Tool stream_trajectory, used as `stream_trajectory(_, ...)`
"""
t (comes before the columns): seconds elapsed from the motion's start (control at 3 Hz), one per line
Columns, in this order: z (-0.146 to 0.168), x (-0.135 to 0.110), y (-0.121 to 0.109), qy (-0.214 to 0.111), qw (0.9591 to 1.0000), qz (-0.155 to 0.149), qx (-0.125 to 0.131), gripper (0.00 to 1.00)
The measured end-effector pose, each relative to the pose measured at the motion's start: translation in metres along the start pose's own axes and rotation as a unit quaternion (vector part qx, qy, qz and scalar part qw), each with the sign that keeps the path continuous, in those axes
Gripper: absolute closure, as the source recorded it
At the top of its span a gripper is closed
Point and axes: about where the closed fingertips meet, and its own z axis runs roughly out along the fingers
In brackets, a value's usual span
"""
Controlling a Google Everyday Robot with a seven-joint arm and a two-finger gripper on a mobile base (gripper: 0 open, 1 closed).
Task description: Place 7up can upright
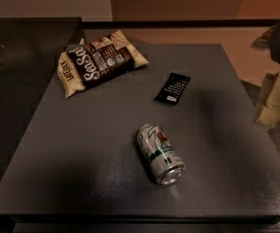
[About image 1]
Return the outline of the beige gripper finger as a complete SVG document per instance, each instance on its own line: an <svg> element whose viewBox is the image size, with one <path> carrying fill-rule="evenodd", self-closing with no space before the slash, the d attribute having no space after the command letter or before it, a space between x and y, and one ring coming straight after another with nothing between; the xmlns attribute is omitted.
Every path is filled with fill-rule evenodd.
<svg viewBox="0 0 280 233"><path fill-rule="evenodd" d="M280 120L280 71L267 73L262 81L255 122L274 126Z"/></svg>

